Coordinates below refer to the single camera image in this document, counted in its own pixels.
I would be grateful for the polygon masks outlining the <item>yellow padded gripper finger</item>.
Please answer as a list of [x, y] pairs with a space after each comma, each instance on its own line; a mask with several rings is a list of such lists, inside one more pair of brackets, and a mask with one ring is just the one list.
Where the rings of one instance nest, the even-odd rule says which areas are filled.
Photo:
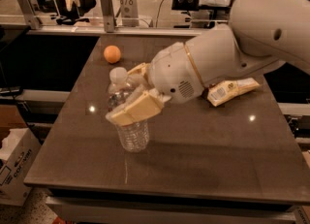
[[171, 96], [160, 93], [156, 88], [147, 89], [141, 84], [123, 104], [107, 113], [106, 119], [118, 126], [131, 125], [159, 114], [170, 100]]
[[148, 84], [149, 63], [140, 63], [128, 72], [129, 78], [138, 84]]

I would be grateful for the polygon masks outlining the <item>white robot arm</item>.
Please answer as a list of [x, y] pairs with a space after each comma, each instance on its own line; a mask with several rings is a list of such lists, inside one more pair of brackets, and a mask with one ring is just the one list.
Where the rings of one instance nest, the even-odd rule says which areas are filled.
[[212, 83], [274, 70], [285, 61], [310, 70], [310, 0], [234, 0], [226, 24], [159, 51], [131, 70], [144, 82], [106, 119], [127, 126], [186, 103]]

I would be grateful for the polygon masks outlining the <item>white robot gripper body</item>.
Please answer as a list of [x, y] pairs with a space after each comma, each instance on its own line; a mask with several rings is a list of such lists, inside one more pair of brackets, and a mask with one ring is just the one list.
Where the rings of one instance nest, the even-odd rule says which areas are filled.
[[147, 69], [148, 82], [171, 102], [183, 104], [202, 95], [204, 87], [193, 67], [189, 49], [180, 42], [156, 54]]

